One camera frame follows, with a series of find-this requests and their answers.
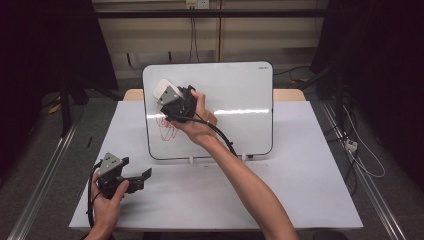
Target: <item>white wall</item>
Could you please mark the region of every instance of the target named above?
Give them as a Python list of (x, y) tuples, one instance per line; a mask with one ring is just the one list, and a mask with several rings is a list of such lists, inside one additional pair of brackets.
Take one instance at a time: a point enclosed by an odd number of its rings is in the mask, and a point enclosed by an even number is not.
[[(315, 9), (328, 0), (210, 0), (211, 9)], [(93, 0), (95, 9), (185, 9), (185, 0)], [(309, 65), (318, 45), (321, 18), (198, 18), (197, 47), (201, 62), (266, 60), (276, 69)], [(186, 63), (191, 44), (190, 19), (100, 19), (118, 79), (140, 77), (149, 64)], [(132, 70), (127, 64), (130, 53)]]

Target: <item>hand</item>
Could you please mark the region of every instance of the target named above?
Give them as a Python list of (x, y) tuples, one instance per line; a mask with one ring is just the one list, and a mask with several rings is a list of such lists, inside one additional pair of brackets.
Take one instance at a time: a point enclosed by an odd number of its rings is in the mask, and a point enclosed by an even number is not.
[[(91, 196), (94, 198), (99, 194), (100, 190), (97, 187), (97, 173), (93, 176), (91, 182)], [(112, 199), (107, 199), (100, 193), (94, 200), (94, 227), (90, 231), (86, 239), (108, 239), (112, 232), (115, 230), (116, 223), (118, 222), (120, 213), (120, 202), (128, 189), (129, 182), (123, 181), (115, 192)]]
[[(213, 115), (213, 113), (209, 112), (205, 108), (205, 94), (198, 93), (194, 90), (191, 90), (191, 94), (194, 98), (197, 99), (197, 115), (199, 115), (204, 121), (216, 125), (218, 123), (218, 120), (216, 119), (215, 115)], [(192, 142), (202, 147), (205, 147), (211, 139), (217, 139), (216, 133), (206, 124), (193, 121), (188, 121), (186, 123), (172, 121), (172, 125), (174, 125), (177, 129), (180, 129), (185, 132)]]

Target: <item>forearm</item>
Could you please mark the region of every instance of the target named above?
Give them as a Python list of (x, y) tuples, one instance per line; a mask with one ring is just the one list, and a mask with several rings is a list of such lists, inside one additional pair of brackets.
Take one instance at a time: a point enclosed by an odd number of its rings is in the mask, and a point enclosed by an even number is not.
[(110, 235), (112, 235), (112, 232), (113, 230), (111, 229), (94, 226), (85, 240), (107, 240), (109, 239)]
[(283, 206), (262, 179), (232, 155), (218, 139), (210, 140), (204, 148), (221, 167), (267, 239), (297, 239)]

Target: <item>black curtain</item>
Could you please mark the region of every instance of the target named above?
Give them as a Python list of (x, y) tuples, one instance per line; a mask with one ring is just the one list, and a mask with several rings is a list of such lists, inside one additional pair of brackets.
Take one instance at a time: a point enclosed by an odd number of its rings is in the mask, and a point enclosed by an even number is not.
[(58, 11), (94, 12), (90, 0), (0, 3), (1, 133), (5, 153), (0, 158), (1, 175), (22, 151), (38, 117), (41, 98), (59, 92), (61, 78), (77, 91), (86, 86), (84, 82), (118, 88), (94, 15), (54, 14)]
[[(340, 6), (340, 2), (331, 1), (330, 7)], [(420, 151), (424, 140), (424, 3), (370, 0), (362, 6), (359, 9), (366, 14), (366, 22), (358, 31), (352, 54), (343, 59), (345, 83), (380, 140), (424, 189)], [(354, 23), (355, 16), (347, 19)], [(346, 36), (347, 29), (341, 27), (344, 21), (325, 21), (312, 66), (315, 71), (330, 61), (339, 49), (339, 40)]]

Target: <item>white table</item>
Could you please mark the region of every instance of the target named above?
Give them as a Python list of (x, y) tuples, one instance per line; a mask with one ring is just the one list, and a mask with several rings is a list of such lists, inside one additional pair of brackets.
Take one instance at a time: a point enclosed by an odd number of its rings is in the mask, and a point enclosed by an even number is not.
[[(230, 183), (211, 159), (158, 161), (150, 157), (142, 101), (119, 102), (98, 155), (130, 164), (124, 176), (152, 167), (145, 189), (121, 202), (117, 228), (136, 231), (257, 230)], [(246, 164), (274, 191), (297, 229), (360, 228), (362, 222), (343, 183), (309, 102), (275, 102), (271, 153)], [(87, 189), (70, 227), (87, 230)]]

